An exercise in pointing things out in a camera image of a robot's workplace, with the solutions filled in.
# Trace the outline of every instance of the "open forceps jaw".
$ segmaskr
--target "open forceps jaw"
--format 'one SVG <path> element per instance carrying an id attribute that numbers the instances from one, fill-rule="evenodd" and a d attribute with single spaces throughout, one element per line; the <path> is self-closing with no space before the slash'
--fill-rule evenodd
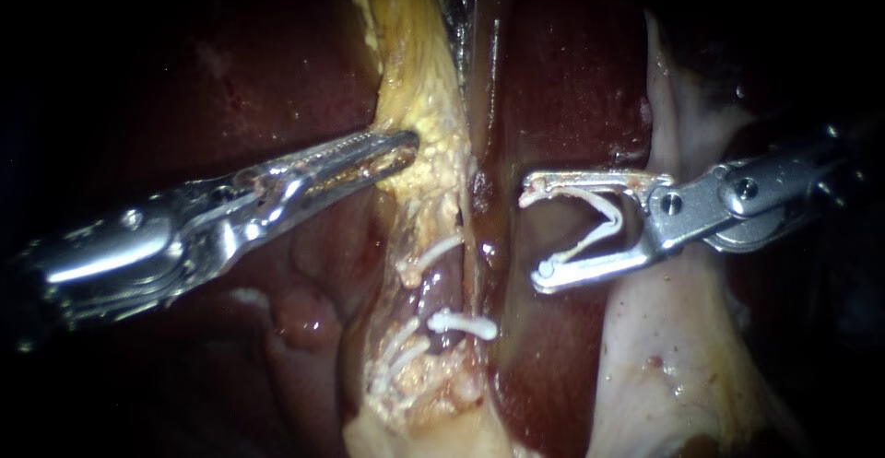
<path id="1" fill-rule="evenodd" d="M 553 294 L 566 288 L 579 287 L 610 276 L 617 276 L 645 267 L 663 256 L 646 234 L 627 251 L 574 261 L 578 253 L 594 243 L 616 235 L 623 226 L 623 213 L 601 194 L 628 196 L 643 212 L 647 210 L 652 191 L 674 184 L 673 177 L 639 170 L 556 171 L 530 173 L 523 180 L 519 206 L 526 208 L 543 199 L 567 195 L 584 199 L 608 218 L 591 230 L 568 251 L 556 252 L 538 264 L 531 274 L 535 289 Z"/>
<path id="2" fill-rule="evenodd" d="M 228 175 L 185 182 L 58 237 L 10 268 L 38 333 L 113 323 L 227 272 L 251 249 L 415 159 L 415 133 L 359 132 Z"/>
<path id="3" fill-rule="evenodd" d="M 668 175 L 640 170 L 532 172 L 523 181 L 520 207 L 569 195 L 608 218 L 570 250 L 541 261 L 531 274 L 533 286 L 553 294 L 613 278 L 678 254 L 692 241 L 704 241 L 719 252 L 756 251 L 818 217 L 814 195 L 825 194 L 843 206 L 830 185 L 849 165 L 828 140 L 717 164 L 681 185 Z M 626 251 L 575 260 L 622 226 L 620 208 L 600 194 L 627 195 L 640 209 L 642 234 Z"/>

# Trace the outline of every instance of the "metal screw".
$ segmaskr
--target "metal screw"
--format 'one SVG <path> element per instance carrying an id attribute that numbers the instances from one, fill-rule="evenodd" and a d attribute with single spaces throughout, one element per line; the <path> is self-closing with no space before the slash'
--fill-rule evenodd
<path id="1" fill-rule="evenodd" d="M 123 213 L 122 217 L 120 217 L 120 224 L 123 225 L 125 229 L 135 231 L 141 226 L 141 222 L 144 219 L 145 215 L 143 215 L 141 211 L 137 209 L 129 209 Z"/>
<path id="2" fill-rule="evenodd" d="M 757 185 L 751 178 L 745 178 L 740 182 L 737 182 L 737 187 L 735 187 L 735 189 L 737 196 L 740 197 L 742 201 L 752 199 L 759 193 L 759 185 Z"/>
<path id="3" fill-rule="evenodd" d="M 661 199 L 661 209 L 670 216 L 679 214 L 679 211 L 682 210 L 682 197 L 679 197 L 679 194 L 673 193 L 664 195 Z"/>

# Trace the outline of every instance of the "forceps jaw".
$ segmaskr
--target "forceps jaw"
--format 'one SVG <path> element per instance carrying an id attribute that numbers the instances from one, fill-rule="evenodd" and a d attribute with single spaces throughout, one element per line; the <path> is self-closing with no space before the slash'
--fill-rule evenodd
<path id="1" fill-rule="evenodd" d="M 590 245 L 618 234 L 623 226 L 624 218 L 620 208 L 600 194 L 626 195 L 644 214 L 652 192 L 674 183 L 675 180 L 669 175 L 639 170 L 543 170 L 527 175 L 519 197 L 520 207 L 525 208 L 539 200 L 566 195 L 584 199 L 608 219 L 587 233 L 571 249 L 556 252 L 541 261 L 537 270 L 531 273 L 535 290 L 541 294 L 555 294 L 566 288 L 580 287 L 646 267 L 663 259 L 660 246 L 652 234 L 644 229 L 639 241 L 627 251 L 573 260 Z"/>

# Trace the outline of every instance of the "reddish bump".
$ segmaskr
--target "reddish bump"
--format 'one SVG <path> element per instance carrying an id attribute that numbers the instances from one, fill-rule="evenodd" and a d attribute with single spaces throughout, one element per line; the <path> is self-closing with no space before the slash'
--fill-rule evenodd
<path id="1" fill-rule="evenodd" d="M 274 332 L 291 349 L 317 352 L 335 347 L 341 336 L 331 301 L 318 288 L 299 284 L 272 303 Z"/>

